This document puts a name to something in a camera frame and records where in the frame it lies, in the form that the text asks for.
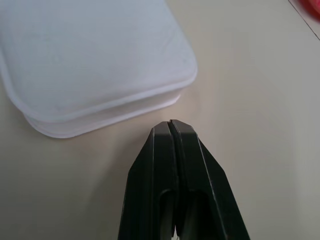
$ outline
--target red object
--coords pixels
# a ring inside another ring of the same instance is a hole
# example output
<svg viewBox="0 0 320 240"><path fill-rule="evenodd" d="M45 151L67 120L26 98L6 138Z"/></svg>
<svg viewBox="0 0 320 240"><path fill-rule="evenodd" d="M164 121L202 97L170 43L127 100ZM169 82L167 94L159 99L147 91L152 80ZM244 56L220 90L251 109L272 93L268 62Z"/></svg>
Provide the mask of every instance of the red object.
<svg viewBox="0 0 320 240"><path fill-rule="evenodd" d="M320 0L299 0L303 8L320 22Z"/></svg>

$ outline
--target translucent plastic box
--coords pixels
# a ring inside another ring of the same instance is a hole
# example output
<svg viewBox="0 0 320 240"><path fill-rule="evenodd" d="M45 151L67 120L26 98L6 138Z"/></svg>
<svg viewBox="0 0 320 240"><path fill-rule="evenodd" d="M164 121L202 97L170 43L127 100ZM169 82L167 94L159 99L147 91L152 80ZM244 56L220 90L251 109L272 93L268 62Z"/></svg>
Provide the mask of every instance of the translucent plastic box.
<svg viewBox="0 0 320 240"><path fill-rule="evenodd" d="M70 138L174 104L197 62L163 0L0 0L0 73L36 130Z"/></svg>

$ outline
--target white table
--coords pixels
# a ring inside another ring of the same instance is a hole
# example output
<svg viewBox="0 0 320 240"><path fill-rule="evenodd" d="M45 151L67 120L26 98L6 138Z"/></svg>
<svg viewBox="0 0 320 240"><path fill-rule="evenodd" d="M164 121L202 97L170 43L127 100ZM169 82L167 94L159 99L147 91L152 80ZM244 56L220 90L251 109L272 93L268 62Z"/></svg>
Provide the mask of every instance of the white table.
<svg viewBox="0 0 320 240"><path fill-rule="evenodd" d="M177 104L72 139L33 130L0 85L0 239L116 240L150 129L192 125L251 239L320 239L320 42L286 0L169 0L199 74Z"/></svg>

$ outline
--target white plastic container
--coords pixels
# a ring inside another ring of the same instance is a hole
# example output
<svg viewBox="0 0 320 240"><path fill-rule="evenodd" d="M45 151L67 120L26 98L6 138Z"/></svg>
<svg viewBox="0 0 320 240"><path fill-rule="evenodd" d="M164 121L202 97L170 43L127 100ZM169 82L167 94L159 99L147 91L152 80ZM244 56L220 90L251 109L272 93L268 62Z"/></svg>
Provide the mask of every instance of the white plastic container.
<svg viewBox="0 0 320 240"><path fill-rule="evenodd" d="M70 138L174 104L197 63L163 0L0 0L0 72L36 130Z"/></svg>

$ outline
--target plastic container lid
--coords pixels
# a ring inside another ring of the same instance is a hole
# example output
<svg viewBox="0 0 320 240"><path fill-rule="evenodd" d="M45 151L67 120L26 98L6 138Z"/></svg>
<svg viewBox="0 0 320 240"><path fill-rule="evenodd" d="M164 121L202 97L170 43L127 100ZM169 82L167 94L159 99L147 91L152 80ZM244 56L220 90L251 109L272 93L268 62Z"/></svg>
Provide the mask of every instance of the plastic container lid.
<svg viewBox="0 0 320 240"><path fill-rule="evenodd" d="M0 72L26 116L60 123L183 88L197 63L163 0L1 0Z"/></svg>

